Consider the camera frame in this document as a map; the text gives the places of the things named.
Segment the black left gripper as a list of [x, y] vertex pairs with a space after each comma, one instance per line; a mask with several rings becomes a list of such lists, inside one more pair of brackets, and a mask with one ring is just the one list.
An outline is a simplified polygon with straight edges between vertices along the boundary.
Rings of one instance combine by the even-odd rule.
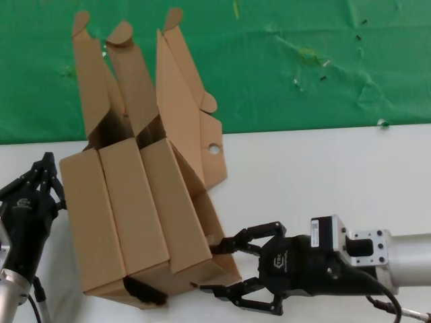
[[[58, 203], [46, 193], [51, 189], [58, 196]], [[45, 152], [29, 171], [3, 187], [1, 202], [1, 220], [11, 241], [5, 268], [33, 280], [57, 210], [67, 209], [54, 154]]]

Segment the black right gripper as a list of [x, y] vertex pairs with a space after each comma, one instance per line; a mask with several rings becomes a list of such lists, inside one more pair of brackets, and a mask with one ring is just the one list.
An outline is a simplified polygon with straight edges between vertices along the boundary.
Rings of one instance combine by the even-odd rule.
[[[282, 316], [283, 297], [289, 296], [361, 296], [381, 295], [374, 280], [375, 271], [344, 263], [334, 252], [321, 252], [310, 247], [310, 237], [285, 238], [286, 228], [271, 222], [242, 229], [235, 236], [222, 238], [210, 246], [212, 254], [233, 254], [241, 251], [259, 258], [259, 278], [253, 277], [231, 286], [201, 285], [200, 290], [221, 301], [229, 301], [243, 310]], [[271, 238], [262, 247], [253, 240]], [[270, 302], [245, 299], [248, 294], [267, 289], [273, 294]]]

